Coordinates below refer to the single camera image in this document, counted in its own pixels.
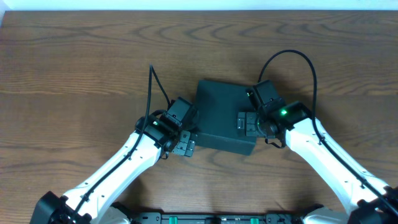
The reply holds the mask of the black gift box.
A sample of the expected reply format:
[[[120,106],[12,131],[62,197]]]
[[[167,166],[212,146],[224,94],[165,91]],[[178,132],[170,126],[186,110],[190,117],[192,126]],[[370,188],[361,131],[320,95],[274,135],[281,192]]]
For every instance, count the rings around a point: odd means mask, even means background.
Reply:
[[[238,113],[253,111],[245,86],[200,80],[195,106],[197,146],[244,156],[252,153],[257,139],[238,129]]]

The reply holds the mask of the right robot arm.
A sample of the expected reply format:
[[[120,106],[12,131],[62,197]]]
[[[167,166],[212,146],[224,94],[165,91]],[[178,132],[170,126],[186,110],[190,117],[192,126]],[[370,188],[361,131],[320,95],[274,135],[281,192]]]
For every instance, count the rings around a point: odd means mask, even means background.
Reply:
[[[271,101],[256,112],[239,112],[238,129],[268,144],[278,139],[302,157],[332,189],[344,207],[334,212],[314,205],[292,223],[397,223],[397,189],[356,162],[301,102]]]

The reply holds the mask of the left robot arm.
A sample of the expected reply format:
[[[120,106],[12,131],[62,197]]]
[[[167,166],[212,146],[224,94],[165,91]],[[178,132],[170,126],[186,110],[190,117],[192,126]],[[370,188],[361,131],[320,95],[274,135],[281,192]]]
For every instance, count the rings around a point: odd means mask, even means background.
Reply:
[[[190,157],[197,117],[158,110],[141,117],[122,148],[93,175],[61,197],[47,192],[37,202],[31,223],[129,223],[114,201],[145,170],[169,154]]]

